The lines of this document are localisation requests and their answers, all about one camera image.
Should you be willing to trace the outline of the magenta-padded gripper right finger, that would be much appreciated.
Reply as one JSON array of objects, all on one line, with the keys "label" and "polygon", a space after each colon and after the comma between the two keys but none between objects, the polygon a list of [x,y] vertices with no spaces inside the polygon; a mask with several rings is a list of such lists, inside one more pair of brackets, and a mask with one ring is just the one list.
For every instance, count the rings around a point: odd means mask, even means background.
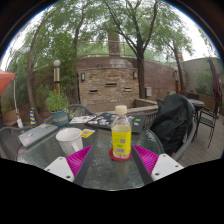
[{"label": "magenta-padded gripper right finger", "polygon": [[137,145],[132,145],[132,157],[145,185],[183,169],[182,165],[167,154],[157,155]]}]

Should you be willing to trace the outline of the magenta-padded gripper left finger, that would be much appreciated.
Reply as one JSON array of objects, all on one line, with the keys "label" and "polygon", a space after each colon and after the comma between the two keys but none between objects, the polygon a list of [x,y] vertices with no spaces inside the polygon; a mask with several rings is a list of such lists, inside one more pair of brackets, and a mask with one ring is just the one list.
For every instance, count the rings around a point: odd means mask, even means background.
[{"label": "magenta-padded gripper left finger", "polygon": [[58,157],[45,168],[45,171],[82,186],[93,155],[94,149],[90,145],[67,158]]}]

